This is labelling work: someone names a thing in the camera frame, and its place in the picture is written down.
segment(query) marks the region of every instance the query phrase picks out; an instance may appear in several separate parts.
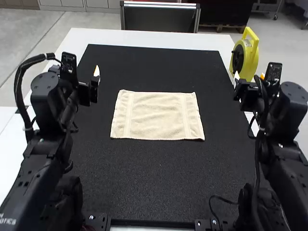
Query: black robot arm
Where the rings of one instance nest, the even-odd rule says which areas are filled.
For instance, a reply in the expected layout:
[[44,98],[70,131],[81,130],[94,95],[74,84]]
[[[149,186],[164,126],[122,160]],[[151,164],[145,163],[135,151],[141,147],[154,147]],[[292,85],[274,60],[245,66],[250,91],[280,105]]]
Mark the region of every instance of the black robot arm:
[[[56,60],[48,72],[31,83],[31,104],[39,130],[33,130],[21,93],[25,71],[44,60]],[[17,107],[25,123],[27,148],[18,176],[0,207],[0,230],[80,230],[82,187],[78,177],[65,175],[73,167],[69,160],[72,132],[79,105],[98,100],[99,73],[86,84],[78,81],[76,56],[41,54],[23,62],[14,82]]]
[[[240,79],[234,100],[240,100],[241,110],[253,112],[258,122],[256,168],[260,163],[282,205],[287,225],[291,231],[308,230],[308,162],[294,141],[307,112],[308,93],[292,82],[280,84],[281,70],[281,64],[269,63],[264,79],[255,76],[256,83]],[[260,214],[262,209],[253,208],[253,203],[251,209],[258,210],[251,213],[256,230],[283,230],[275,226],[280,224],[274,221],[275,216],[269,220]]]

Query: cabinet drawer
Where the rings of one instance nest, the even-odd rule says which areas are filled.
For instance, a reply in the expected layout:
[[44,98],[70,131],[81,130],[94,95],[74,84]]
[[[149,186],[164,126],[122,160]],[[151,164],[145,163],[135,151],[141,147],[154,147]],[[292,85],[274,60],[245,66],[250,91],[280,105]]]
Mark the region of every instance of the cabinet drawer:
[[42,6],[62,6],[61,0],[39,0]]
[[108,0],[109,8],[119,9],[120,8],[120,0]]
[[63,6],[83,7],[82,0],[62,0]]
[[9,6],[21,6],[20,0],[5,0],[5,2]]
[[24,6],[38,6],[38,0],[23,0]]
[[88,7],[108,8],[108,0],[87,0]]

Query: black panel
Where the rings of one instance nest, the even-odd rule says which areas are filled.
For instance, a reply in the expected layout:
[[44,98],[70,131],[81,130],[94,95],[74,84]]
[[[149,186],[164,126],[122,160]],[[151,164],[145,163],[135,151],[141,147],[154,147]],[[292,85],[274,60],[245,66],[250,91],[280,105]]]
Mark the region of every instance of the black panel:
[[[84,210],[117,219],[194,222],[210,218],[212,194],[237,200],[254,181],[254,142],[218,51],[89,45],[78,78],[101,72],[99,102],[80,107],[73,135],[73,173],[84,189]],[[110,139],[117,94],[196,92],[205,141]],[[221,217],[237,208],[214,202]]]
[[196,9],[125,7],[125,29],[193,33]]
[[244,26],[247,24],[253,0],[188,0],[200,3],[200,24]]

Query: towel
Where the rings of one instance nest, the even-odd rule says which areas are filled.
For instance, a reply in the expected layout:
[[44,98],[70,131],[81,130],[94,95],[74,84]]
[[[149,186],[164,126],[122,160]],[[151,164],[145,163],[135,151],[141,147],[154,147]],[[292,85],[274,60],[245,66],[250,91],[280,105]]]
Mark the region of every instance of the towel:
[[195,92],[120,90],[111,138],[141,140],[205,140]]

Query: wooden pallet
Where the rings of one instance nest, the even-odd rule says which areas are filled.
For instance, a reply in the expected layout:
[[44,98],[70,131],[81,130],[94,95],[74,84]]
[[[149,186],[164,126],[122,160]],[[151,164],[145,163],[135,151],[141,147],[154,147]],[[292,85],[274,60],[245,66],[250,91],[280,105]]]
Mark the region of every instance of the wooden pallet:
[[216,27],[217,33],[220,33],[223,28],[235,28],[239,33],[244,33],[245,27],[246,26],[235,26],[235,25],[217,25],[217,24],[200,24],[199,26],[203,27]]

